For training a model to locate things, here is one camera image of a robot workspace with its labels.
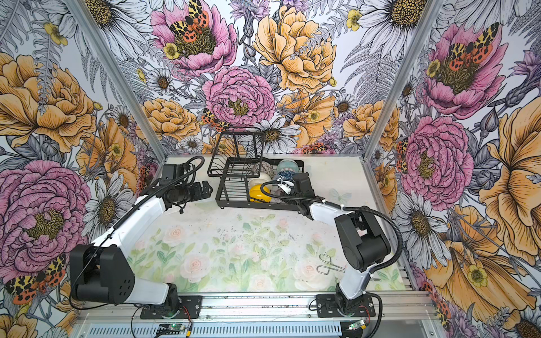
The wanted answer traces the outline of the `cream white bowl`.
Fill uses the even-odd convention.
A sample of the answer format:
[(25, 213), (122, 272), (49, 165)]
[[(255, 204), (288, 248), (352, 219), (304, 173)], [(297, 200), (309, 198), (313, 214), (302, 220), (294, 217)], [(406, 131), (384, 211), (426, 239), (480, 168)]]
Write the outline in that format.
[(257, 185), (261, 185), (263, 183), (270, 182), (272, 180), (272, 177), (269, 176), (267, 173), (262, 172), (260, 173), (259, 177), (251, 178), (249, 180), (249, 189), (251, 190), (253, 187)]

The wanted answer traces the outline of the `pink striped glass bowl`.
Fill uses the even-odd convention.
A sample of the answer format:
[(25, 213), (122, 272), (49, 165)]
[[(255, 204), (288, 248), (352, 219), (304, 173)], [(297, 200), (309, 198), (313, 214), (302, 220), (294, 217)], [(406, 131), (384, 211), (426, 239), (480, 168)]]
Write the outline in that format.
[(292, 182), (272, 183), (270, 191), (273, 195), (273, 200), (280, 204), (287, 203), (288, 200), (284, 199), (284, 197), (289, 197), (293, 188), (294, 184)]

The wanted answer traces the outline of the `blue patterned bowl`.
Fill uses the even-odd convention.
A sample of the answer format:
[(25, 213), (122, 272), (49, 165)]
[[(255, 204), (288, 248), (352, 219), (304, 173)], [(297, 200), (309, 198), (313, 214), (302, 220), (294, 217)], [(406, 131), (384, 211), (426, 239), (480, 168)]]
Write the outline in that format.
[(277, 173), (277, 180), (293, 180), (293, 177), (297, 174), (294, 170), (284, 169)]

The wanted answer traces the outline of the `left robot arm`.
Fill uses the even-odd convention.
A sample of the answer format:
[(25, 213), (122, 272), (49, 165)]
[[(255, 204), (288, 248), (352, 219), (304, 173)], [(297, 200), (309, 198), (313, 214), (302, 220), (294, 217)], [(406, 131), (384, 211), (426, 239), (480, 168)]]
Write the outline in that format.
[(90, 302), (92, 308), (133, 304), (166, 317), (181, 310), (173, 283), (136, 277), (128, 256), (139, 238), (169, 208), (184, 209), (193, 201), (208, 199), (213, 191), (207, 181), (196, 180), (203, 156), (181, 164), (166, 164), (161, 177), (130, 207), (125, 215), (90, 244), (79, 244), (69, 253), (70, 303)]

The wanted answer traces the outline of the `black white patterned bowl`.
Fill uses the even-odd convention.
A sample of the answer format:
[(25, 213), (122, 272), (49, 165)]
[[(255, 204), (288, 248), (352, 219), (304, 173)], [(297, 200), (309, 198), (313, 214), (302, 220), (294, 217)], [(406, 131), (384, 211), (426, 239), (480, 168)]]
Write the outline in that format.
[(261, 175), (266, 174), (269, 177), (273, 177), (275, 175), (275, 171), (273, 169), (273, 166), (267, 161), (262, 161), (260, 164), (256, 164), (254, 166), (254, 169), (256, 171), (259, 171), (259, 173)]

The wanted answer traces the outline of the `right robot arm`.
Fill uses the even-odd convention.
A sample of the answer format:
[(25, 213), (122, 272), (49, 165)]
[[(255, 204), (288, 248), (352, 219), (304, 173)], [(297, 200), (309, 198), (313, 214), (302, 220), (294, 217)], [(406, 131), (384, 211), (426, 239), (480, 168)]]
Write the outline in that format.
[(377, 217), (380, 212), (367, 206), (346, 207), (315, 195), (307, 173), (278, 180), (283, 190), (279, 199), (295, 205), (313, 221), (333, 225), (347, 260), (335, 299), (342, 315), (355, 312), (365, 300), (370, 279), (391, 253), (391, 245)]

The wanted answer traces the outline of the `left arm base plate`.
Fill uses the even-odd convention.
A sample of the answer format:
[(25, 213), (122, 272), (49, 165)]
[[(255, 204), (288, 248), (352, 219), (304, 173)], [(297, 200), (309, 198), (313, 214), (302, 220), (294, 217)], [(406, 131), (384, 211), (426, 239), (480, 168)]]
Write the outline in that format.
[(139, 315), (142, 320), (197, 319), (202, 296), (179, 296), (172, 304), (145, 306)]

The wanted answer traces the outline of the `mint green bowl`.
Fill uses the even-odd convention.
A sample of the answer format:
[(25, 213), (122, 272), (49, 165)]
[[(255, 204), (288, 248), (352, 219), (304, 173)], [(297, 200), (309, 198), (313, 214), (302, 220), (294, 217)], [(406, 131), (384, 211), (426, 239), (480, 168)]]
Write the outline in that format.
[(297, 164), (297, 162), (292, 160), (292, 159), (283, 159), (277, 165), (278, 172), (281, 172), (281, 171), (284, 171), (284, 170), (289, 170), (289, 171), (298, 173), (299, 169), (300, 169), (300, 167)]

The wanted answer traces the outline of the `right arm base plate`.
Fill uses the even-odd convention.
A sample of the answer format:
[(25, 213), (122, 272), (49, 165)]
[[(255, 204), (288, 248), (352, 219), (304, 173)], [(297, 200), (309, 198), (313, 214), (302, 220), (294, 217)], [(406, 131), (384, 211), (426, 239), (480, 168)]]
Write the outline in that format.
[(318, 294), (316, 311), (319, 318), (372, 318), (376, 315), (373, 298), (366, 294), (355, 299), (339, 294)]

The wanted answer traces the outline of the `yellow bowl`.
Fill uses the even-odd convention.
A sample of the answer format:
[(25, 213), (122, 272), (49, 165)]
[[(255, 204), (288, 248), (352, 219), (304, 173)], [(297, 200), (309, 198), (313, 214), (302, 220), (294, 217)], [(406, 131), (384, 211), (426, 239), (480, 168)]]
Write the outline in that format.
[(256, 184), (249, 190), (249, 200), (252, 203), (270, 203), (272, 200), (272, 197), (269, 197), (267, 194), (264, 194), (264, 192), (270, 193), (270, 190), (268, 187), (264, 187), (263, 190), (261, 190), (261, 184)]

